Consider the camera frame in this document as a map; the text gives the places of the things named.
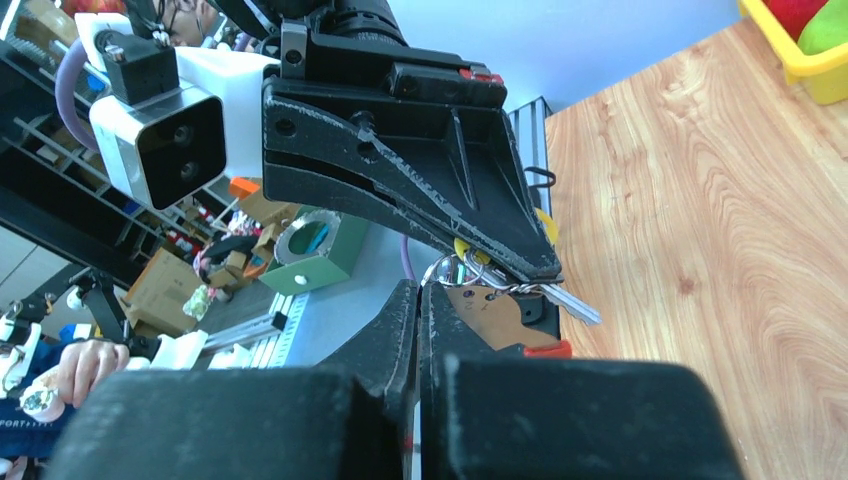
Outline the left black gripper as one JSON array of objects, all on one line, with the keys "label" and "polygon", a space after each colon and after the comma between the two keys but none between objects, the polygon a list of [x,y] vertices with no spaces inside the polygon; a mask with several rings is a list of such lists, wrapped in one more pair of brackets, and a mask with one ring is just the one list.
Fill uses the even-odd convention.
[{"label": "left black gripper", "polygon": [[442,252],[461,239],[520,282],[559,282],[486,65],[407,45],[383,19],[284,20],[262,84],[263,189]]}]

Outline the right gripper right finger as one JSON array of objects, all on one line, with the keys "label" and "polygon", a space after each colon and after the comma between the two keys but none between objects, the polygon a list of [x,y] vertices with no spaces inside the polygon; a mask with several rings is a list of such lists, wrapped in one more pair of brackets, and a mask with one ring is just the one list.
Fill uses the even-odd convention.
[{"label": "right gripper right finger", "polygon": [[426,479],[740,479],[701,377],[677,364],[492,350],[445,289],[420,291]]}]

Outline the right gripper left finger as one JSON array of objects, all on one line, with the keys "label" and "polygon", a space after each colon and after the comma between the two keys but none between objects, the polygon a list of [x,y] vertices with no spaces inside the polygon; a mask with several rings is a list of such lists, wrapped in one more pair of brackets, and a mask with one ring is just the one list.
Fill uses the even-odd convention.
[{"label": "right gripper left finger", "polygon": [[397,284],[378,320],[371,384],[337,358],[313,367],[124,371],[65,428],[50,479],[400,479],[401,421],[385,411],[409,348],[418,288]]}]

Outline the red keyring with silver keys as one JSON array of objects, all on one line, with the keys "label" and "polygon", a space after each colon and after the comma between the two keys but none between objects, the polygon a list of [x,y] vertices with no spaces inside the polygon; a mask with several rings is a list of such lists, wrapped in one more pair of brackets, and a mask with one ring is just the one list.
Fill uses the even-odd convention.
[{"label": "red keyring with silver keys", "polygon": [[570,359],[559,308],[532,287],[509,283],[496,269],[456,253],[428,266],[421,284],[442,285],[460,319],[494,350],[525,357]]}]

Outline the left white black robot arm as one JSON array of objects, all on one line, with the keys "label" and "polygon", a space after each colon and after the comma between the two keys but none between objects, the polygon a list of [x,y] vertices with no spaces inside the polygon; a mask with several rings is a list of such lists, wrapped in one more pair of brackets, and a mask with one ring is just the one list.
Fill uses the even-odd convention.
[{"label": "left white black robot arm", "polygon": [[509,284],[561,262],[530,197],[502,79],[410,47],[385,1],[131,1],[99,33],[112,95],[90,110],[112,185],[169,208],[218,177],[353,215]]}]

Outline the person's hand in background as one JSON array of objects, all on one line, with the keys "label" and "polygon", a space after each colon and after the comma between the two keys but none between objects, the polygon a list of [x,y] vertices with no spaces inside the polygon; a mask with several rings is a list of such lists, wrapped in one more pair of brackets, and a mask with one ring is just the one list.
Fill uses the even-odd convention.
[{"label": "person's hand in background", "polygon": [[56,374],[59,397],[79,407],[90,392],[111,374],[123,370],[130,359],[126,345],[90,339],[67,346]]}]

